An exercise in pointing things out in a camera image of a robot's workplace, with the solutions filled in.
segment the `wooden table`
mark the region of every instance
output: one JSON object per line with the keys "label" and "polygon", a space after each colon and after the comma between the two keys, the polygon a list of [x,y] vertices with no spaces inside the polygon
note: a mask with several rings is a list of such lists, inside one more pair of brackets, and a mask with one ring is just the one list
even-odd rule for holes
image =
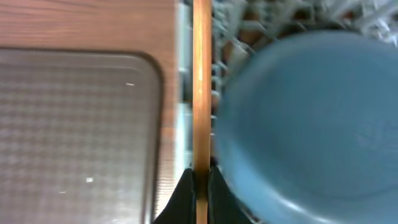
{"label": "wooden table", "polygon": [[176,4],[173,0],[0,1],[0,47],[142,52],[158,62],[164,108],[156,213],[175,186]]}

